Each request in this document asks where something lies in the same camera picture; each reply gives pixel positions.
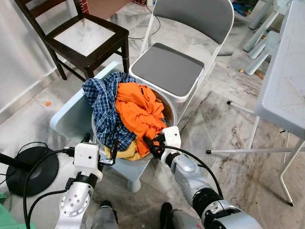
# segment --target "black shoe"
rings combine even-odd
[[[166,223],[166,217],[168,213],[171,212],[173,209],[172,205],[168,202],[165,202],[162,207],[161,207],[161,212],[160,212],[160,228],[163,229]]]
[[[112,208],[112,204],[111,204],[111,202],[109,200],[104,200],[104,201],[101,202],[100,208],[104,207],[104,206],[109,206],[109,207]]]

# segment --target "chair backrest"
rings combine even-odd
[[[31,1],[33,0],[15,0],[16,4],[21,9],[24,16],[29,20],[35,31],[38,33],[38,35],[41,38],[43,38],[45,36],[45,33],[42,30],[41,26],[38,24],[36,18],[66,0],[46,0],[42,4],[32,9],[29,9],[27,7],[27,4],[30,3]],[[73,1],[78,15],[82,15],[81,4],[79,0],[73,0]]]
[[[218,44],[224,42],[234,20],[230,0],[157,0],[153,14],[188,25]]]

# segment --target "black pole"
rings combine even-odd
[[[26,164],[22,161],[19,161],[15,158],[12,158],[10,156],[6,156],[4,154],[0,154],[0,163],[12,166],[14,168],[18,168],[27,172],[30,172],[33,166]]]

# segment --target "gray seat cushion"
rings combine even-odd
[[[201,61],[155,43],[134,63],[132,72],[176,96],[185,96],[203,67]]]

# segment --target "white wall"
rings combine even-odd
[[[0,110],[55,69],[44,44],[14,0],[1,1]],[[75,15],[73,0],[68,0],[37,20],[48,33]]]

